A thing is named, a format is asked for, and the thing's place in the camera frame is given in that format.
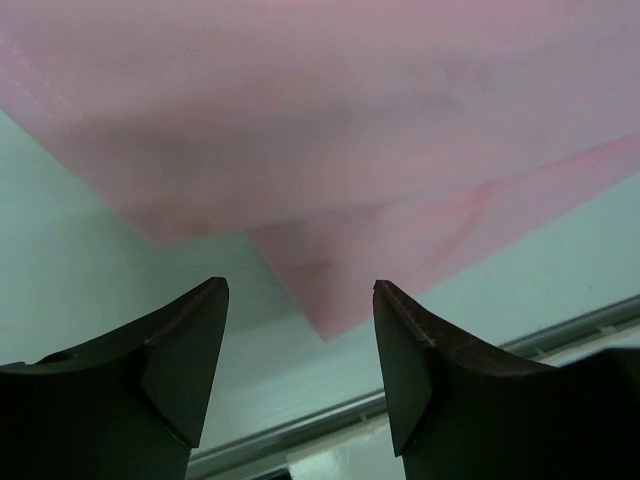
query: black object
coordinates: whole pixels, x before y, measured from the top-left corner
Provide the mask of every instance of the black object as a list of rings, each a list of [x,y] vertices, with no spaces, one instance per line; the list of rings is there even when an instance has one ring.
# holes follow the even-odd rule
[[[211,279],[37,364],[0,367],[0,478],[183,480],[228,301]]]
[[[554,368],[494,347],[376,283],[396,456],[408,480],[629,478],[640,451],[640,350]]]

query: pink cloth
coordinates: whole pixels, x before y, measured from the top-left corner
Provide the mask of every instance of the pink cloth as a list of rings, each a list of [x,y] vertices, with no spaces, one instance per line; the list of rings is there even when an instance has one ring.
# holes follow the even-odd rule
[[[637,0],[2,0],[0,107],[332,338],[638,171],[639,45]]]

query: table surface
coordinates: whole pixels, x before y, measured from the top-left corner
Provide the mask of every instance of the table surface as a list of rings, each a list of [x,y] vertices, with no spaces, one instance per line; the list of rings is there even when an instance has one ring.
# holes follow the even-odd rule
[[[420,297],[502,343],[640,293],[640,175]],[[201,450],[382,387],[372,322],[323,343],[240,234],[148,244],[0,113],[0,364],[35,362],[211,276],[231,287]]]

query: folded cloth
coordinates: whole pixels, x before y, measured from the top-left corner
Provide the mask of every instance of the folded cloth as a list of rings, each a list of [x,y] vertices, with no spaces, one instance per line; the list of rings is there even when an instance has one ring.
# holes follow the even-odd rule
[[[0,108],[332,338],[640,170],[638,45],[635,0],[2,0]]]

